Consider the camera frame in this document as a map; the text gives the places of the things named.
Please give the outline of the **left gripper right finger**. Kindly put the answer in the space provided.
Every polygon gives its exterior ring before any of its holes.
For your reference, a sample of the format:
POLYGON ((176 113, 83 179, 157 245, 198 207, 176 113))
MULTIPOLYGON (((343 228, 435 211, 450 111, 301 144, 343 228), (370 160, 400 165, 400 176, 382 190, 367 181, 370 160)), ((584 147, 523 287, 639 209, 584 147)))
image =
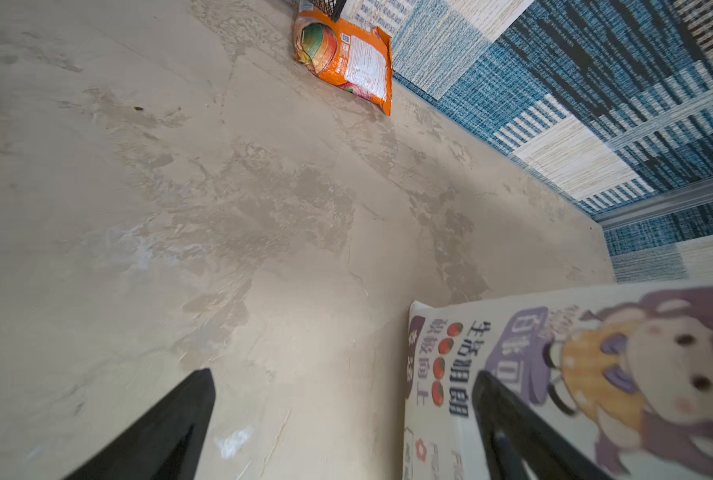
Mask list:
POLYGON ((493 374, 473 387, 480 436, 492 479, 608 479, 610 476, 544 422, 493 374))

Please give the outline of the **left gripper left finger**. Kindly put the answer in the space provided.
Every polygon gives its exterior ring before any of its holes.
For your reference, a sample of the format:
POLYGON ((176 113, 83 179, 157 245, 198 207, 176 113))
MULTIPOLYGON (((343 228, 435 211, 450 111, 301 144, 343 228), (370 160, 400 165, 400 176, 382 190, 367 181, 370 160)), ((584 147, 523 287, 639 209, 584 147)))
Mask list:
POLYGON ((70 479, 194 479, 216 387, 210 369, 192 372, 70 479))

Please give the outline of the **white paper bag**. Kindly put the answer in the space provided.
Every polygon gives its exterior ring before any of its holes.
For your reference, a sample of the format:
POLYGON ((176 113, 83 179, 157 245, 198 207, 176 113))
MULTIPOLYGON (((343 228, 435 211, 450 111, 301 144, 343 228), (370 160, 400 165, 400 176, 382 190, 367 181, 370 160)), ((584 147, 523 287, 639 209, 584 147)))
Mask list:
POLYGON ((713 282, 413 303, 402 478, 492 479, 482 370, 608 479, 713 479, 713 282))

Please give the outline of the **orange candy bag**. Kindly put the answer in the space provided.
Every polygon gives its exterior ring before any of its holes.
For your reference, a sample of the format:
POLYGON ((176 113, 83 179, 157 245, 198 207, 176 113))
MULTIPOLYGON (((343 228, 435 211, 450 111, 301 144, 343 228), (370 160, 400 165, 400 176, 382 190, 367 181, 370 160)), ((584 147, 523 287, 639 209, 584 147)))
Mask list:
POLYGON ((300 2, 292 30, 296 60, 318 79, 391 114, 392 37, 381 28, 364 30, 334 21, 310 1, 300 2))

